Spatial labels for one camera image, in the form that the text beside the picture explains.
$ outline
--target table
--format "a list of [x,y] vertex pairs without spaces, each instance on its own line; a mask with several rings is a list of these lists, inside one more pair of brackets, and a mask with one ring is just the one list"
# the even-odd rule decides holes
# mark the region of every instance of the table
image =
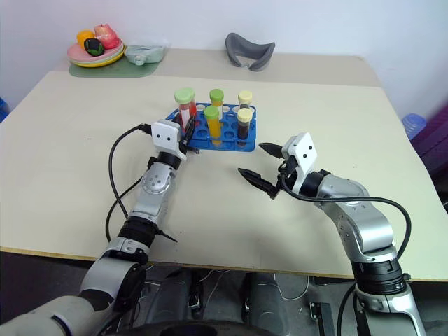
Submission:
[[[51,71],[0,125],[1,250],[99,256],[113,201],[109,149],[130,127],[172,112],[173,91],[183,86],[195,88],[197,102],[207,102],[211,88],[222,88],[230,104],[238,91],[253,91],[257,142],[284,144],[291,135],[311,132],[316,170],[360,181],[371,195],[409,211],[414,225],[401,260],[404,271],[415,279],[448,281],[448,215],[375,74],[358,57],[278,54],[265,71],[251,73],[229,65],[221,51],[171,50],[144,78],[74,78],[64,67]],[[118,189],[132,184],[154,154],[145,134],[122,141],[114,160]],[[237,172],[244,167],[275,181],[278,165],[259,148],[189,155],[162,227],[179,243],[157,238],[150,259],[351,277],[334,224],[322,211],[284,192],[272,201]],[[135,197],[125,199],[128,209]],[[399,245],[403,218],[390,206],[377,206]],[[117,210],[112,235],[122,224]]]

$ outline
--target test tube rack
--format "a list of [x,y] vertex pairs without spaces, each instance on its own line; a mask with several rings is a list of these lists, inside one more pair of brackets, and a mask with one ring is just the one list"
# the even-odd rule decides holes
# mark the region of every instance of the test tube rack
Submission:
[[[210,136],[207,120],[204,115],[204,109],[208,105],[210,105],[210,103],[196,103],[197,116],[195,118],[195,131],[189,146],[215,151],[251,152],[255,149],[255,139],[257,136],[257,110],[254,106],[251,106],[253,115],[247,139],[240,139],[238,138],[238,105],[223,105],[223,118],[220,120],[221,136],[219,138],[212,138]],[[179,109],[177,108],[173,113],[168,115],[167,120],[173,120],[178,113]],[[212,141],[220,141],[220,144],[215,145]]]

